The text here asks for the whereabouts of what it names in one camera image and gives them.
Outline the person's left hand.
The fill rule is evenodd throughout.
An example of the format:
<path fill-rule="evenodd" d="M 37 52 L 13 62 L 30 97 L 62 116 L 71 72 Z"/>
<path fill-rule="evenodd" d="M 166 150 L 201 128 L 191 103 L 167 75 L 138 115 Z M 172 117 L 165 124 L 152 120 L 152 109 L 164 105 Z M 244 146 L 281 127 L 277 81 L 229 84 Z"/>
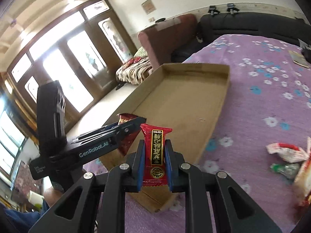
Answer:
<path fill-rule="evenodd" d="M 48 188 L 44 192 L 44 200 L 49 207 L 52 207 L 61 197 L 63 193 L 53 187 Z"/>

